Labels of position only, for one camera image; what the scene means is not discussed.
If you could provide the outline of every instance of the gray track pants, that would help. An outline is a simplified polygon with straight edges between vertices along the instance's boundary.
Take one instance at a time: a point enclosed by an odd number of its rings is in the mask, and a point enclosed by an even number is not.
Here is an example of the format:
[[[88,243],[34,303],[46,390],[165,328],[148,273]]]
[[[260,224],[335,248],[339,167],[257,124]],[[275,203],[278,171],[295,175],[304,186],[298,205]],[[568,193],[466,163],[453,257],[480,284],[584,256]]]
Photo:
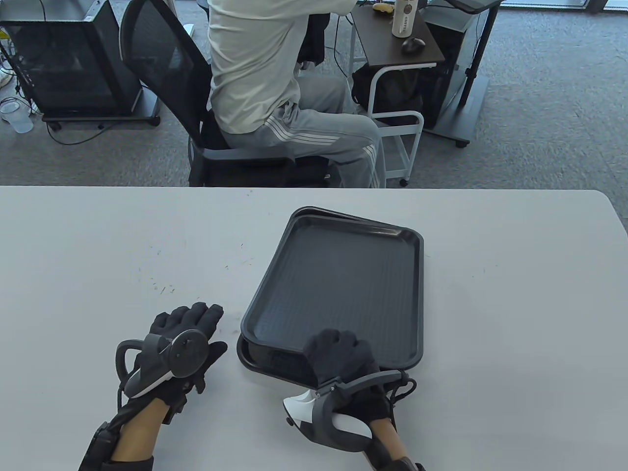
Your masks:
[[[335,165],[345,188],[385,188],[384,146],[377,125],[353,114],[355,105],[344,79],[298,77],[301,99],[277,108],[252,133],[223,132],[232,148],[284,144],[295,158],[319,155]]]

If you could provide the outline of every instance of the plastic cup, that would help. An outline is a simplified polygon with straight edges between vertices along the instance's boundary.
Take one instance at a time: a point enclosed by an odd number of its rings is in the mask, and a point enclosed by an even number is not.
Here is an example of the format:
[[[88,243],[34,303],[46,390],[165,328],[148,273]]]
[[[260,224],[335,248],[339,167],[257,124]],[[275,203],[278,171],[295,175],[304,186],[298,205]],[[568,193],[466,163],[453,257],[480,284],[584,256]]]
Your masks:
[[[19,101],[10,101],[0,107],[0,115],[18,134],[27,133],[33,128],[33,121],[28,117],[28,113],[28,108]]]

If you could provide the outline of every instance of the white table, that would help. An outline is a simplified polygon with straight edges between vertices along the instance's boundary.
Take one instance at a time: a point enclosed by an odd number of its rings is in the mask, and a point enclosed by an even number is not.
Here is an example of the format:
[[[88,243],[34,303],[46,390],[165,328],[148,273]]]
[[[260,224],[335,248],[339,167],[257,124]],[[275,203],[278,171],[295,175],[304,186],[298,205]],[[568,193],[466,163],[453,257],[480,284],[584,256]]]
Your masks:
[[[0,187],[0,456],[77,469],[114,414],[114,349],[220,303],[230,350],[164,428],[155,470],[365,470],[306,441],[299,388],[240,365],[239,321],[296,208],[425,238],[425,355],[399,430],[428,471],[628,462],[628,237],[597,192]]]

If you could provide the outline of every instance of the person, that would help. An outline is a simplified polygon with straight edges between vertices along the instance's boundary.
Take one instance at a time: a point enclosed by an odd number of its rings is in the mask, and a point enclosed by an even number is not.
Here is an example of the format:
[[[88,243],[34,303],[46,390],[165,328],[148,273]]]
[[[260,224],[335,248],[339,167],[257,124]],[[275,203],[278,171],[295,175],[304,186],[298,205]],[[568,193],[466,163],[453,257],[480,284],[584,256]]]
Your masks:
[[[298,75],[312,14],[347,15],[356,0],[212,0],[210,104],[232,148],[282,144],[327,157],[347,188],[385,188],[377,125],[355,114],[347,82]]]
[[[205,303],[196,303],[191,309],[183,306],[170,315],[159,314],[150,332],[176,335],[194,327],[203,331],[207,338],[211,338],[221,316],[222,308],[219,306],[207,308]],[[149,392],[152,400],[123,426],[111,459],[103,464],[102,471],[151,471],[155,443],[172,405],[180,403],[181,395],[188,394],[193,385],[197,386],[199,394],[203,392],[207,369],[226,350],[227,346],[223,342],[210,344],[208,358],[197,373],[188,378],[170,379]],[[350,332],[324,330],[310,339],[304,353],[319,382],[334,377],[341,377],[348,382],[379,370],[368,343],[357,341],[355,335]],[[369,390],[367,394],[358,396],[359,393],[339,413],[354,416],[369,424],[373,435],[381,442],[392,460],[389,469],[425,471],[421,465],[409,459],[408,450],[389,419],[383,391],[378,393]]]

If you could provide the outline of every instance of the forearm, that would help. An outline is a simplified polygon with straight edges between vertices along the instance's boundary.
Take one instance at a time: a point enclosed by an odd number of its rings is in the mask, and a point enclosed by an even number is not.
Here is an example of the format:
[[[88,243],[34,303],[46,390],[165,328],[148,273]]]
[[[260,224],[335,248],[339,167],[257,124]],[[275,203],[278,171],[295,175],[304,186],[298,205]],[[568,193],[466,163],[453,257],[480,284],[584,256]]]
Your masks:
[[[377,437],[390,454],[392,461],[410,457],[390,419],[374,420],[369,426],[373,431],[373,435]]]
[[[122,428],[111,460],[133,462],[147,460],[153,456],[161,423],[168,410],[169,407],[162,400],[154,399]]]

